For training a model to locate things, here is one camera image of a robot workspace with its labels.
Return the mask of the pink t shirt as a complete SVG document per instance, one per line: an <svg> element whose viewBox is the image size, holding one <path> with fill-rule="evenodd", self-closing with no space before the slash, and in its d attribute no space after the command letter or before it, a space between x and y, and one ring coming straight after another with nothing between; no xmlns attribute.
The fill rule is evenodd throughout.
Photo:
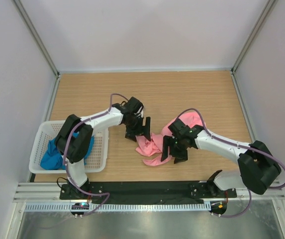
<svg viewBox="0 0 285 239"><path fill-rule="evenodd" d="M168 126L174 122L176 118L172 119L167 123L159 134L151 133L151 140L147 140L144 136L137 136L137 148L136 151L142 155L148 157L143 159L143 163L147 166L159 166L169 162L172 159L172 156L168 156L165 160L161 161L162 152L163 152L163 137L172 136L171 131ZM189 127L195 125L202 126L200 116L196 112L189 112L182 114L179 119Z"/></svg>

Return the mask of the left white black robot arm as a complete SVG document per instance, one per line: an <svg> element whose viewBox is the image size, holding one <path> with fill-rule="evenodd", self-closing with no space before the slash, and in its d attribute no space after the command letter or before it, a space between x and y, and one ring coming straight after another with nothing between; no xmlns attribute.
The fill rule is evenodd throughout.
<svg viewBox="0 0 285 239"><path fill-rule="evenodd" d="M67 179L72 185L71 193L77 199L92 195L89 179L85 172L85 155L91 138L97 133L113 126L125 125L125 138L136 141L143 136L151 140L151 118L144 116L144 105L135 97L122 103L113 103L99 113L86 117L69 115L55 138L55 145L63 158Z"/></svg>

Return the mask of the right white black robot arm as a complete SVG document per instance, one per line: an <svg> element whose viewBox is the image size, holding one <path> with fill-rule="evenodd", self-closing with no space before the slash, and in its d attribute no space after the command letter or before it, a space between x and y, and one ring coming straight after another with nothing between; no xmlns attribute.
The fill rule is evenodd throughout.
<svg viewBox="0 0 285 239"><path fill-rule="evenodd" d="M262 195L282 171L266 145L258 140L253 143L234 141L214 135L201 125L189 127L180 119L174 120L168 129L171 135L163 137L161 161L171 156L174 163L185 162L188 149L195 148L216 153L238 165L235 171L218 170L208 179L207 191L213 197L242 187Z"/></svg>

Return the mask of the white perforated plastic basket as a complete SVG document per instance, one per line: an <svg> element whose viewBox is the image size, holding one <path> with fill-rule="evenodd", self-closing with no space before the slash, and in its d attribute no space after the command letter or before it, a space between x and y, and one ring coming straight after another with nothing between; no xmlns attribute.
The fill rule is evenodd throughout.
<svg viewBox="0 0 285 239"><path fill-rule="evenodd" d="M63 169L46 170L40 166L41 159L48 149L48 142L54 139L60 131L63 120L45 121L36 133L29 162L29 170L34 174L65 174ZM89 157L85 159L85 172L97 173L106 165L108 152L108 130L95 133L94 144Z"/></svg>

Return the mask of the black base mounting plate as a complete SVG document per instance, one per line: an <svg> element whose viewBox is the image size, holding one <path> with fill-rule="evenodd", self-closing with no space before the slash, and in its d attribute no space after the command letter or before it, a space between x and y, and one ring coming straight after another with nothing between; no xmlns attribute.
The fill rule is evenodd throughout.
<svg viewBox="0 0 285 239"><path fill-rule="evenodd" d="M222 191L205 181L91 182L86 191L109 193L106 203L118 205L200 204L203 199L237 197L235 189Z"/></svg>

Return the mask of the blue t shirt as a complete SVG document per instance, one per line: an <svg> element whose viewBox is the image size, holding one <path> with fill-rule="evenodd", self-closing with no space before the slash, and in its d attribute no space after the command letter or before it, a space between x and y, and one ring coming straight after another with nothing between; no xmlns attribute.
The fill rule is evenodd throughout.
<svg viewBox="0 0 285 239"><path fill-rule="evenodd" d="M77 132L73 133L73 137L78 137ZM53 138L48 142L47 151L44 153L41 161L40 166L45 170L65 170L65 165L63 164L63 158L60 152L58 151L56 145L55 145L55 139ZM84 157L84 165L86 165L86 159L90 156L93 146L95 143L95 137L91 137L91 141L87 150L87 153Z"/></svg>

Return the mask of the aluminium front rail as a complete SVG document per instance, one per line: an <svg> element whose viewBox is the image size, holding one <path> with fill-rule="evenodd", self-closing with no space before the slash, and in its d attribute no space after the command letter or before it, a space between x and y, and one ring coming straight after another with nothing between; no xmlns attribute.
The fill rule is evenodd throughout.
<svg viewBox="0 0 285 239"><path fill-rule="evenodd" d="M265 194L251 193L252 200L284 200L283 190L267 190ZM19 183L13 202L57 202L60 188L56 183Z"/></svg>

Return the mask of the left aluminium frame post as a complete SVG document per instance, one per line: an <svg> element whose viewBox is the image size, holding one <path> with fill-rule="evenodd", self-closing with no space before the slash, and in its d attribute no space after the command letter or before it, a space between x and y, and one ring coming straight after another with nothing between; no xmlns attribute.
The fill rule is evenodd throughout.
<svg viewBox="0 0 285 239"><path fill-rule="evenodd" d="M57 67L55 66L48 50L46 49L40 35L37 32L37 29L35 28L29 14L27 13L25 7L23 6L22 2L20 0L12 0L12 3L16 7L20 17L22 18L22 21L26 25L28 31L30 32L33 40L35 41L37 47L39 48L40 52L44 56L47 64L49 65L50 69L54 73L55 77L59 77L59 71L57 70Z"/></svg>

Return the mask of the aluminium frame post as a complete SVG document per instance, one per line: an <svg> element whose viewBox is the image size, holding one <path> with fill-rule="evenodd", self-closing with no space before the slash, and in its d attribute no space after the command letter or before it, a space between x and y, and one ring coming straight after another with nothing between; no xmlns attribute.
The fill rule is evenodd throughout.
<svg viewBox="0 0 285 239"><path fill-rule="evenodd" d="M20 17L22 18L22 21L26 25L28 31L30 32L33 40L35 41L37 47L39 48L40 52L44 56L47 64L49 65L50 69L54 73L55 77L59 77L59 71L57 70L57 67L55 66L48 50L46 49L40 35L37 32L37 29L35 28L29 14L27 13L25 7L23 6L22 2L20 0L12 0L12 3L16 7Z"/></svg>
<svg viewBox="0 0 285 239"><path fill-rule="evenodd" d="M267 18L270 16L270 14L273 11L274 7L276 6L277 2L278 2L277 0L268 0L266 2L266 4L263 7L259 17L257 18L256 23L254 24L251 32L249 33L249 36L248 36L244 46L242 47L233 67L231 68L231 74L232 75L234 75L236 73L236 71L238 70L240 64L244 60L244 58L245 58L246 54L248 53L250 47L252 46L252 44L256 40L258 34L262 30L265 22L267 21Z"/></svg>

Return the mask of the right aluminium frame post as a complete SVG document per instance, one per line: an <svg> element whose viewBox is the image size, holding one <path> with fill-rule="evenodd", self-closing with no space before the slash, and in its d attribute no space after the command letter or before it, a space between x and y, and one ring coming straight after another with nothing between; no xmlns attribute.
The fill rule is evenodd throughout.
<svg viewBox="0 0 285 239"><path fill-rule="evenodd" d="M262 30L265 22L267 21L267 18L270 16L270 14L273 11L274 7L276 6L277 2L278 2L277 0L268 0L266 2L266 4L263 7L259 17L257 18L256 23L254 24L251 32L249 33L249 36L248 36L244 46L242 47L233 67L231 68L231 74L232 75L234 75L236 73L236 71L238 70L240 64L244 60L244 58L245 58L246 54L248 53L250 47L252 46L252 44L256 40L258 34Z"/></svg>

